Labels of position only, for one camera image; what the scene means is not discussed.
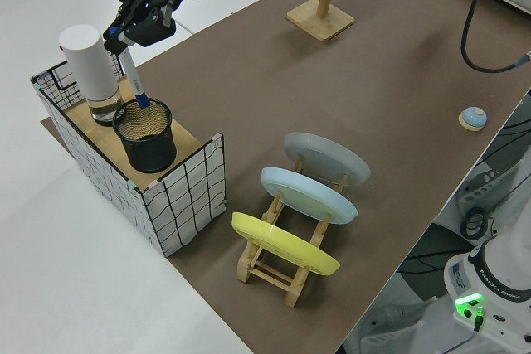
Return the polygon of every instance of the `white grid-patterned box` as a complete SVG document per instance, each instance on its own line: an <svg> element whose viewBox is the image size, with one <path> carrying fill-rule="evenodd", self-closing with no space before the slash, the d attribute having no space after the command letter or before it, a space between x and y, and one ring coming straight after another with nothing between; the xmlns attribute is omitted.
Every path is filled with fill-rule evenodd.
<svg viewBox="0 0 531 354"><path fill-rule="evenodd" d="M110 54L110 60L117 79L122 77L118 59ZM170 256L188 244L224 212L222 134L141 192L65 114L67 108L84 100L66 61L32 77L32 83L83 173L162 255Z"/></svg>

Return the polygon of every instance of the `wooden stand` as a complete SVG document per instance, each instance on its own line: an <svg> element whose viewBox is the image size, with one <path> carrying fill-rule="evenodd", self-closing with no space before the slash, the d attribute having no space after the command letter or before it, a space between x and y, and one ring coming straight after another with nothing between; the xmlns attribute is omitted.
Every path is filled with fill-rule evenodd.
<svg viewBox="0 0 531 354"><path fill-rule="evenodd" d="M329 41L354 22L330 0L309 0L288 12L286 18L320 41Z"/></svg>
<svg viewBox="0 0 531 354"><path fill-rule="evenodd" d="M300 159L295 163L294 171L301 172ZM335 187L335 191L341 192L347 183L348 176L345 175L343 180ZM280 201L280 193L276 194L273 202L270 204L267 211L262 215L262 220L275 225L280 217L280 213L284 209L284 204ZM310 244L320 247L324 238L324 233L329 226L331 216L327 215L323 221L319 221L315 227L314 234L310 240ZM297 299L302 293L306 279L308 278L309 270L304 267L299 267L293 278L281 273L279 270L260 261L262 248L248 240L246 248L238 260L237 274L238 279L247 283L251 274L260 277L275 286L286 291L284 304L294 307Z"/></svg>

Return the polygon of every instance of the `white cylinder container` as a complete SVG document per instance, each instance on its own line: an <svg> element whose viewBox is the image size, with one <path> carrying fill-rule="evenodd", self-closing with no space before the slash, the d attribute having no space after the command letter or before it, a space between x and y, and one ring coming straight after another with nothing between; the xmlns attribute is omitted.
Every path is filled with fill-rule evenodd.
<svg viewBox="0 0 531 354"><path fill-rule="evenodd" d="M124 102L100 32L91 25L74 25L59 35L59 45L92 117L99 124L110 125Z"/></svg>

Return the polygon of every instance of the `yellow plate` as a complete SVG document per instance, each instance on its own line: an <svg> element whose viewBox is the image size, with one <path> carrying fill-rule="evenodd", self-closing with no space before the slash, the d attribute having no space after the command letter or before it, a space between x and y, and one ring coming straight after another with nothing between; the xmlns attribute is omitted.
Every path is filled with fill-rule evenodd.
<svg viewBox="0 0 531 354"><path fill-rule="evenodd" d="M321 249L279 227L243 213L232 213L232 228L272 254L320 275L331 275L339 262Z"/></svg>

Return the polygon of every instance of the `light blue plate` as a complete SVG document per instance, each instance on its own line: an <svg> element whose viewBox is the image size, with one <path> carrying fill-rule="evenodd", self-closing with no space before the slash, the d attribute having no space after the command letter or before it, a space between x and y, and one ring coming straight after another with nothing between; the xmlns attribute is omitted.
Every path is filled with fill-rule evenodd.
<svg viewBox="0 0 531 354"><path fill-rule="evenodd" d="M290 170L265 167L262 186L272 196L280 192L282 203L319 221L330 214L331 224L348 224L358 215L356 207L332 188Z"/></svg>
<svg viewBox="0 0 531 354"><path fill-rule="evenodd" d="M357 186L371 175L371 169L358 155L315 134L290 133L284 138L284 148L293 162L302 157L304 174L326 182L339 184L347 174L346 185Z"/></svg>

